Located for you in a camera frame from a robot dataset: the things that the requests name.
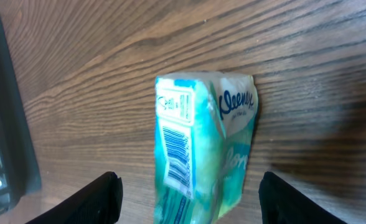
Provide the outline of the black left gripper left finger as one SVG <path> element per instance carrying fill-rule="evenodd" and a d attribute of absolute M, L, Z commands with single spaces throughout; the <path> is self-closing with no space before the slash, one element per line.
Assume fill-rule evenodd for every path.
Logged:
<path fill-rule="evenodd" d="M 122 179 L 108 171 L 27 224 L 114 224 L 120 219 Z"/>

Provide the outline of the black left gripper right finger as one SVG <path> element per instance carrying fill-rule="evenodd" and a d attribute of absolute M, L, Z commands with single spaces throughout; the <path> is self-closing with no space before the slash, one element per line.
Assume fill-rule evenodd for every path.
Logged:
<path fill-rule="evenodd" d="M 263 224 L 345 224 L 273 172 L 265 172 L 258 193 Z"/>

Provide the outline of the teal Kleenex tissue pack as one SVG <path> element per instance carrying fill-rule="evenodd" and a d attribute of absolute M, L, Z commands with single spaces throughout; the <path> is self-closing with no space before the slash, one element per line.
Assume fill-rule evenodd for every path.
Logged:
<path fill-rule="evenodd" d="M 251 75 L 156 78 L 155 223 L 214 223 L 241 200 L 258 114 Z"/>

